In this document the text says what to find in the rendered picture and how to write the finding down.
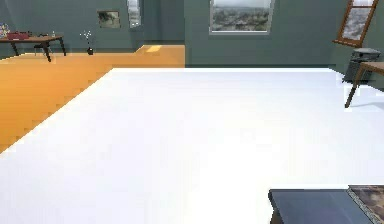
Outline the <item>wide white-framed window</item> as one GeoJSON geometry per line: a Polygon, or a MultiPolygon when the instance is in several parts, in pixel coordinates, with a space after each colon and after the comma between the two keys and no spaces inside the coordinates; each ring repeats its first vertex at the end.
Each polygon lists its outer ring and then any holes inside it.
{"type": "Polygon", "coordinates": [[[267,35],[275,0],[210,0],[211,35],[267,35]]]}

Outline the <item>narrow grey-framed window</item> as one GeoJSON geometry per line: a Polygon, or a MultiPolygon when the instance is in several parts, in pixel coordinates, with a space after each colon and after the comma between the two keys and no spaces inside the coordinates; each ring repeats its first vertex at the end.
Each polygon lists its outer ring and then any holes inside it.
{"type": "Polygon", "coordinates": [[[127,0],[128,20],[131,28],[141,25],[140,0],[127,0]]]}

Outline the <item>black vase with white twigs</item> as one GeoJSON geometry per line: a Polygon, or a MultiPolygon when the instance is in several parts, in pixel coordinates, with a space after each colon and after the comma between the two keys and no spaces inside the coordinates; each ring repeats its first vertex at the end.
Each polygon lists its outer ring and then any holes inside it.
{"type": "Polygon", "coordinates": [[[93,50],[93,48],[91,47],[91,44],[90,44],[90,37],[92,36],[92,33],[90,31],[84,30],[82,33],[80,33],[80,36],[83,37],[86,40],[86,42],[87,42],[87,45],[88,45],[87,54],[88,55],[93,55],[94,54],[94,50],[93,50]]]}

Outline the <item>framed landscape picture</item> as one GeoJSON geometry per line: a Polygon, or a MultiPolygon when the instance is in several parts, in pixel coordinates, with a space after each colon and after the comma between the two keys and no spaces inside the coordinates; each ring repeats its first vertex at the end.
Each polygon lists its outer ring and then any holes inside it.
{"type": "Polygon", "coordinates": [[[98,11],[98,20],[101,28],[120,28],[120,18],[118,11],[98,11]]]}

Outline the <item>dark blue-grey table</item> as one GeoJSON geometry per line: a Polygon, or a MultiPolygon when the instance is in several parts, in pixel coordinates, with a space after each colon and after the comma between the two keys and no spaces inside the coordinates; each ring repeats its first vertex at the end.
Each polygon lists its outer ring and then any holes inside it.
{"type": "Polygon", "coordinates": [[[374,224],[345,189],[270,189],[270,224],[374,224]]]}

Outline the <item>black chair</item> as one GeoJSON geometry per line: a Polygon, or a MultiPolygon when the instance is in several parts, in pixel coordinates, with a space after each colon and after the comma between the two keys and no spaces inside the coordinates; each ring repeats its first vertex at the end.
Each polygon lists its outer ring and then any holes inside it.
{"type": "MultiPolygon", "coordinates": [[[[38,37],[47,37],[47,36],[49,36],[49,34],[39,34],[38,35],[38,37]]],[[[45,54],[45,50],[44,50],[44,47],[43,47],[43,45],[42,44],[37,44],[37,45],[34,45],[34,54],[35,54],[35,56],[37,55],[37,50],[38,49],[40,49],[41,51],[42,51],[42,53],[43,53],[43,55],[46,55],[45,54]]],[[[53,51],[51,50],[51,48],[50,48],[50,44],[49,43],[47,43],[47,49],[48,49],[48,51],[50,52],[50,53],[53,53],[53,51]]]]}

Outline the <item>dark brown wooden table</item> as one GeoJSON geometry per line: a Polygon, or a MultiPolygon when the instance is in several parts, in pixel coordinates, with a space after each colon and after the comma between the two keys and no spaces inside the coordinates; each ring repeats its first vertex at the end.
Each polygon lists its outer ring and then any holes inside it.
{"type": "Polygon", "coordinates": [[[58,35],[55,37],[52,37],[52,36],[30,37],[30,38],[24,39],[24,40],[9,40],[7,38],[0,38],[0,43],[9,43],[12,46],[12,49],[15,52],[16,56],[19,56],[19,52],[18,52],[18,49],[16,47],[17,44],[19,44],[19,43],[39,43],[42,45],[43,50],[45,52],[45,56],[47,57],[47,60],[49,62],[51,62],[51,57],[50,57],[50,53],[48,50],[48,44],[52,41],[59,41],[63,54],[66,54],[66,49],[64,46],[62,35],[58,35]]]}

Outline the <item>light brown wooden table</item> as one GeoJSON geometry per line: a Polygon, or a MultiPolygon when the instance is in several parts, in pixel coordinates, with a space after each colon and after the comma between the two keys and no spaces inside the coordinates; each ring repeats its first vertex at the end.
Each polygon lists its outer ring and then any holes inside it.
{"type": "Polygon", "coordinates": [[[345,108],[348,108],[351,104],[352,98],[360,85],[361,77],[365,71],[371,71],[375,73],[379,73],[384,76],[384,62],[362,62],[357,71],[353,87],[348,95],[347,101],[344,105],[345,108]]]}

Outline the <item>brown wooden-framed window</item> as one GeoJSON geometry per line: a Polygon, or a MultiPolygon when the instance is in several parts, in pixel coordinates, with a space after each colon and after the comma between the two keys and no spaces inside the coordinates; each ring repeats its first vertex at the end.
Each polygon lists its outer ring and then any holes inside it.
{"type": "Polygon", "coordinates": [[[341,27],[333,43],[361,48],[379,0],[348,0],[341,27]]]}

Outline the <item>red flat object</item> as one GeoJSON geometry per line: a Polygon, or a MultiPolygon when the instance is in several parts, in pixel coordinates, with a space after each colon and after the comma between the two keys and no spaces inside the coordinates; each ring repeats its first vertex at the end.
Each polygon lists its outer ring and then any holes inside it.
{"type": "Polygon", "coordinates": [[[7,33],[7,39],[8,40],[25,40],[29,39],[28,33],[23,32],[10,32],[7,33]]]}

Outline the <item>brown patterned flat object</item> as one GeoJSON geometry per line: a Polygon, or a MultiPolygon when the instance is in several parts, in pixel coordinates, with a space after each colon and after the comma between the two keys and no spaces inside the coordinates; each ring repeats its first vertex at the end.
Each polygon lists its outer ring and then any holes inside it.
{"type": "Polygon", "coordinates": [[[384,224],[384,185],[350,185],[347,192],[373,224],[384,224]]]}

